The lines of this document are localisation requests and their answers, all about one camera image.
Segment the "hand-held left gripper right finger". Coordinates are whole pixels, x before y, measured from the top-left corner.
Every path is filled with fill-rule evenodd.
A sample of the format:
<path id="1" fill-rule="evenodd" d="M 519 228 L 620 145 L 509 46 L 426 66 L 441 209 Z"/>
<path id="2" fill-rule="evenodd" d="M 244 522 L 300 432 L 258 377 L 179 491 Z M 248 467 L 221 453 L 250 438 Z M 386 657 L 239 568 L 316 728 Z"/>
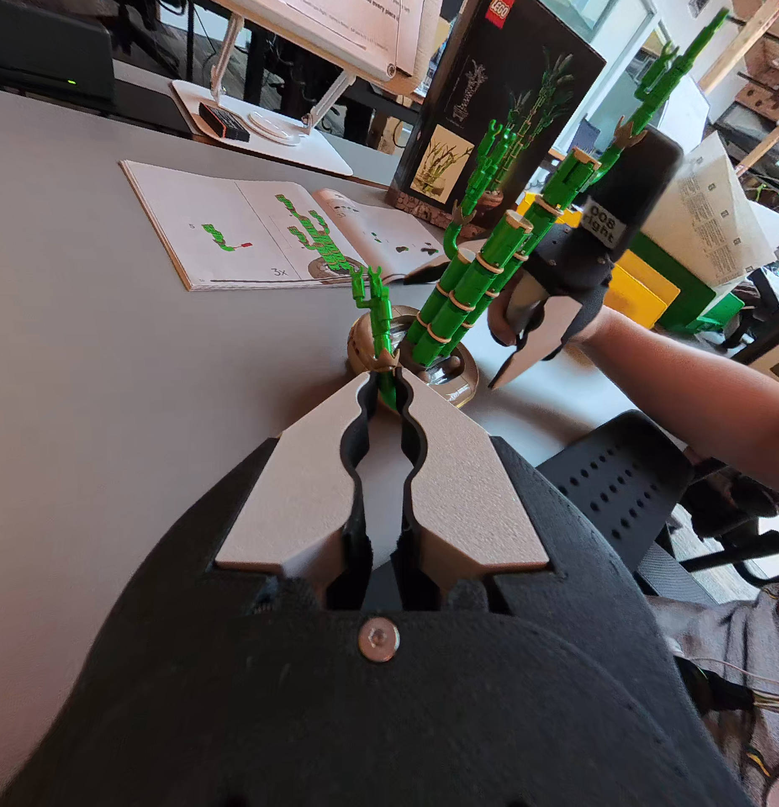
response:
<path id="1" fill-rule="evenodd" d="M 462 580 L 550 568 L 490 435 L 406 369 L 396 372 L 404 480 L 396 584 L 404 609 L 438 609 Z"/>

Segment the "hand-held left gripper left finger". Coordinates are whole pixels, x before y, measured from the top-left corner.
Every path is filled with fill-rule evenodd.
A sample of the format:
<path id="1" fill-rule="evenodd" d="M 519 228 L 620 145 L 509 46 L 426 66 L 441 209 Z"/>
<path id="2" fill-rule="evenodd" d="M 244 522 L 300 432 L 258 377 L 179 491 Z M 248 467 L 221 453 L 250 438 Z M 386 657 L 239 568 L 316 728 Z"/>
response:
<path id="1" fill-rule="evenodd" d="M 357 466 L 370 447 L 372 374 L 285 429 L 215 563 L 307 581 L 330 609 L 359 609 L 372 573 Z"/>

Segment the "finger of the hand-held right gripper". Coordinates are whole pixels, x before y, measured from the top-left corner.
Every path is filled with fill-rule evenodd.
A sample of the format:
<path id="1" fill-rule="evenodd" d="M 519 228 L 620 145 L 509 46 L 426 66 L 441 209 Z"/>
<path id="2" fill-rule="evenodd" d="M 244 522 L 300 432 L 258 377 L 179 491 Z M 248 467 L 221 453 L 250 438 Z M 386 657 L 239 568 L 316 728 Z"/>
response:
<path id="1" fill-rule="evenodd" d="M 448 258 L 443 258 L 438 261 L 429 261 L 424 266 L 420 266 L 406 274 L 403 279 L 403 284 L 405 286 L 411 286 L 436 283 L 444 275 L 451 263 L 452 261 Z"/>
<path id="2" fill-rule="evenodd" d="M 565 332 L 581 311 L 582 305 L 575 299 L 546 299 L 541 308 L 543 318 L 540 325 L 527 333 L 523 347 L 517 348 L 509 356 L 490 382 L 489 389 L 505 386 L 556 349 L 560 349 Z"/>

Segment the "green lego bamboo plant model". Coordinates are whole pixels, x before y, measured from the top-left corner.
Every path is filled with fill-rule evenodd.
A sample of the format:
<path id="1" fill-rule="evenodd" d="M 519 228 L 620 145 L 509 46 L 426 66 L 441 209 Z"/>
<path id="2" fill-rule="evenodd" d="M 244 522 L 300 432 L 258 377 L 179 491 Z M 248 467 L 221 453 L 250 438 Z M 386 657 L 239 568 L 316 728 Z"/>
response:
<path id="1" fill-rule="evenodd" d="M 459 252 L 451 258 L 438 286 L 406 332 L 405 342 L 411 347 L 408 362 L 415 361 L 428 369 L 437 358 L 451 355 L 465 332 L 489 306 L 492 295 L 502 291 L 565 209 L 580 193 L 605 177 L 627 149 L 645 137 L 647 125 L 659 106 L 690 71 L 727 15 L 728 9 L 722 8 L 682 55 L 677 54 L 678 48 L 670 42 L 663 47 L 657 62 L 637 88 L 641 105 L 626 122 L 618 123 L 615 138 L 601 160 L 573 148 L 527 209 L 527 216 L 512 209 L 505 211 L 474 258 L 465 263 Z"/>

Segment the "green lego bamboo sprig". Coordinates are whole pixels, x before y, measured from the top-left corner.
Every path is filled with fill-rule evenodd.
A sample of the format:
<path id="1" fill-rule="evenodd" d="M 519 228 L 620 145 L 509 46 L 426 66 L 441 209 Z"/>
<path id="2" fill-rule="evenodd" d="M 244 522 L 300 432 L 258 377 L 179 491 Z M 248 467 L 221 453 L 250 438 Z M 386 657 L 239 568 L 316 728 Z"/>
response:
<path id="1" fill-rule="evenodd" d="M 400 353 L 393 349 L 393 308 L 382 281 L 382 270 L 349 266 L 349 275 L 354 303 L 368 314 L 354 324 L 348 344 L 364 370 L 377 373 L 380 398 L 387 407 L 395 410 L 395 371 Z"/>

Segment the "person's right forearm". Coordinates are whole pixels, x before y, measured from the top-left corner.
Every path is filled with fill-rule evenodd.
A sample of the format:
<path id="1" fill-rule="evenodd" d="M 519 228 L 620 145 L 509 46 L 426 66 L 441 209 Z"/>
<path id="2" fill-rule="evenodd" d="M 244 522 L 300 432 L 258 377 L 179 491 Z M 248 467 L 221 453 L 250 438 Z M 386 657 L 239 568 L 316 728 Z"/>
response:
<path id="1" fill-rule="evenodd" d="M 779 382 L 602 308 L 573 343 L 701 459 L 779 493 Z"/>

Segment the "lego instruction booklet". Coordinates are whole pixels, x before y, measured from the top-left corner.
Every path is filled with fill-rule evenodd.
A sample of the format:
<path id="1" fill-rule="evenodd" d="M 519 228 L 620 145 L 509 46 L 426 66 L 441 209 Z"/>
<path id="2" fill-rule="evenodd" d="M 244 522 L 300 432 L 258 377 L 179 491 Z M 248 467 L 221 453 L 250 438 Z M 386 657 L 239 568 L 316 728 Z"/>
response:
<path id="1" fill-rule="evenodd" d="M 446 259 L 419 219 L 334 188 L 121 168 L 188 290 L 347 286 L 369 268 L 389 284 Z"/>

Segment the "black lego set box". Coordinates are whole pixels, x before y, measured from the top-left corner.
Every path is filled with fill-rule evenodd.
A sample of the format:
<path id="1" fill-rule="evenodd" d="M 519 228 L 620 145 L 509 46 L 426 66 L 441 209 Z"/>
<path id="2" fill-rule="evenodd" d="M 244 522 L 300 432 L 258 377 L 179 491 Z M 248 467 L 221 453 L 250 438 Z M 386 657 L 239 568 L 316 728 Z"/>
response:
<path id="1" fill-rule="evenodd" d="M 606 60 L 542 2 L 465 2 L 446 42 L 386 200 L 446 228 L 494 121 L 512 148 L 478 197 L 458 242 L 517 206 L 583 104 Z"/>

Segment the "person's right hand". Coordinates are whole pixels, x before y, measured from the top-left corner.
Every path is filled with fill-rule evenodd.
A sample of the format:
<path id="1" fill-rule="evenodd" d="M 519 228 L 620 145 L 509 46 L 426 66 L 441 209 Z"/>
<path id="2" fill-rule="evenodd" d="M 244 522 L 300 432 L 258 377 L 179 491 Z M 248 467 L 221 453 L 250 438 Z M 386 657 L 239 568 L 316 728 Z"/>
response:
<path id="1" fill-rule="evenodd" d="M 487 324 L 492 338 L 498 345 L 510 347 L 517 343 L 518 332 L 510 325 L 506 312 L 513 290 L 507 286 L 487 309 Z"/>

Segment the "folded printed leaflet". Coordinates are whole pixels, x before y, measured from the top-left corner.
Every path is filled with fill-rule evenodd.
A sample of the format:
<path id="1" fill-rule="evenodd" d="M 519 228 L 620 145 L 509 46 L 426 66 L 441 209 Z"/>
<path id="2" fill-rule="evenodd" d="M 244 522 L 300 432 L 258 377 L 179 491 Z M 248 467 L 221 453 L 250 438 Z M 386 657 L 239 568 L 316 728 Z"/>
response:
<path id="1" fill-rule="evenodd" d="M 685 156 L 641 231 L 711 288 L 776 262 L 716 132 Z"/>

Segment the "stack of yellow plastic bins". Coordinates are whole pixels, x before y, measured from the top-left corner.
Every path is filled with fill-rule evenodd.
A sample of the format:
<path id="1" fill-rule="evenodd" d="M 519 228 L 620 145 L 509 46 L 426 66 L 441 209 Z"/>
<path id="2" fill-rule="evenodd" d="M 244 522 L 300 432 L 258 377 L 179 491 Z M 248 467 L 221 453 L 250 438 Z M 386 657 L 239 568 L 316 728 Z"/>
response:
<path id="1" fill-rule="evenodd" d="M 571 205 L 525 262 L 506 308 L 509 324 L 528 333 L 540 326 L 548 300 L 567 298 L 575 318 L 566 335 L 588 324 L 602 305 L 652 328 L 679 289 L 632 252 L 638 233 L 638 220 L 617 216 L 595 198 Z"/>

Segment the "green plastic bins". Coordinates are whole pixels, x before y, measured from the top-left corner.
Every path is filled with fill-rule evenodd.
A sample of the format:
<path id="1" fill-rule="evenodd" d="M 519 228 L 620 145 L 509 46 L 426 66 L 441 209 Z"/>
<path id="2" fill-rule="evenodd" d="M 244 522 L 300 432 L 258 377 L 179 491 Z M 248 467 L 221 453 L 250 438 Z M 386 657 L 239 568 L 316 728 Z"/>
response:
<path id="1" fill-rule="evenodd" d="M 657 323 L 666 331 L 696 334 L 723 332 L 745 304 L 734 293 L 739 281 L 712 288 L 692 274 L 643 233 L 631 242 L 621 266 L 655 295 L 664 298 L 675 288 L 677 294 Z"/>

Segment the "black perforated chair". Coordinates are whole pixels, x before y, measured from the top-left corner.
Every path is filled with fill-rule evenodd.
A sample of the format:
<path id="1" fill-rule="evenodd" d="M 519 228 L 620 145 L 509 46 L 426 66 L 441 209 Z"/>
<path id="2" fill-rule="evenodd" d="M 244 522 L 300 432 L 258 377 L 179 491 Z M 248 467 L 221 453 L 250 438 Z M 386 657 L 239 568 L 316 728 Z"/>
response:
<path id="1" fill-rule="evenodd" d="M 650 419 L 627 411 L 538 467 L 609 541 L 646 594 L 715 599 L 694 572 L 733 567 L 755 588 L 779 583 L 779 494 L 716 459 L 694 464 Z M 677 560 L 669 520 L 680 505 L 699 539 L 722 550 Z"/>

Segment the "white book stand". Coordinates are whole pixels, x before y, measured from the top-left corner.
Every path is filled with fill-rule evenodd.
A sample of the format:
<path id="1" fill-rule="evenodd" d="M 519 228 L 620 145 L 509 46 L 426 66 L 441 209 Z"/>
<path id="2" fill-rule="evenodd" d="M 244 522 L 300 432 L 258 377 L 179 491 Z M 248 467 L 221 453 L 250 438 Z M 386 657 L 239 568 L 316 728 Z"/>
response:
<path id="1" fill-rule="evenodd" d="M 388 66 L 388 70 L 381 69 L 360 47 L 351 45 L 342 35 L 317 24 L 313 19 L 287 6 L 285 2 L 218 2 L 230 12 L 230 20 L 218 62 L 211 71 L 212 86 L 207 89 L 191 82 L 175 80 L 172 82 L 172 90 L 189 123 L 196 127 L 199 133 L 218 144 L 350 177 L 353 175 L 351 167 L 316 129 L 317 124 L 357 78 L 380 86 L 395 95 L 411 95 L 423 81 L 430 58 L 435 52 L 435 32 L 442 3 L 423 1 L 415 68 L 412 74 L 406 74 L 396 70 L 392 65 Z M 310 113 L 303 116 L 302 120 L 269 111 L 228 96 L 224 92 L 222 87 L 224 74 L 230 62 L 233 46 L 245 22 L 257 24 L 342 69 L 322 99 Z M 217 137 L 199 116 L 199 103 L 217 105 L 239 116 L 250 130 L 250 141 L 238 143 Z"/>

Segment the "printed paper sheet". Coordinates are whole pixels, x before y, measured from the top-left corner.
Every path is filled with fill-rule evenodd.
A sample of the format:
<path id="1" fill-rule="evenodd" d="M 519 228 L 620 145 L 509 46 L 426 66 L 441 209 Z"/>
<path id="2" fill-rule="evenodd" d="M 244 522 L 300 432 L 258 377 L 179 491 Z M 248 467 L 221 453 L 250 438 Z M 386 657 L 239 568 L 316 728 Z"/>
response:
<path id="1" fill-rule="evenodd" d="M 381 69 L 412 74 L 423 1 L 286 1 L 317 24 L 360 47 Z"/>

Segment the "small black box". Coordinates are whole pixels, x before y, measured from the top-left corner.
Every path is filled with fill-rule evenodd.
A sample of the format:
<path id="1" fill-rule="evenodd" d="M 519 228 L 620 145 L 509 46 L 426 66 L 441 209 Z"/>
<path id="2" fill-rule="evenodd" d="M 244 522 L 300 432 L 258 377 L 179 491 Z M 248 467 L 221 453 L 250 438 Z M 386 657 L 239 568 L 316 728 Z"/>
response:
<path id="1" fill-rule="evenodd" d="M 233 140 L 238 143 L 250 141 L 250 130 L 232 111 L 213 104 L 199 103 L 199 116 L 221 139 Z"/>

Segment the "person in grey shirt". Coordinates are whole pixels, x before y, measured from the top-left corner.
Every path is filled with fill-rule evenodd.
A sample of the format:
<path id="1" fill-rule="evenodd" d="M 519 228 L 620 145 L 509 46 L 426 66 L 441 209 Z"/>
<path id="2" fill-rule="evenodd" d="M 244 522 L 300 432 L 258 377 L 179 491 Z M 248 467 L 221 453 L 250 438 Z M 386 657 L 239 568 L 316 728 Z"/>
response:
<path id="1" fill-rule="evenodd" d="M 730 683 L 779 694 L 779 583 L 705 606 L 651 596 L 670 648 Z M 754 805 L 779 805 L 779 713 L 711 712 L 704 722 Z"/>

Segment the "black electronic device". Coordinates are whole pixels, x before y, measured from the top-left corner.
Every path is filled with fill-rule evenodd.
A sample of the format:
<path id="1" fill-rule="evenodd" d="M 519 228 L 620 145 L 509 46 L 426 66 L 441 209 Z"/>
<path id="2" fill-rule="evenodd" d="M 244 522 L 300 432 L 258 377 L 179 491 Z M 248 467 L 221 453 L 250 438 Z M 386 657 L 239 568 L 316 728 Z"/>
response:
<path id="1" fill-rule="evenodd" d="M 99 24 L 0 1 L 0 87 L 116 111 L 109 32 Z"/>

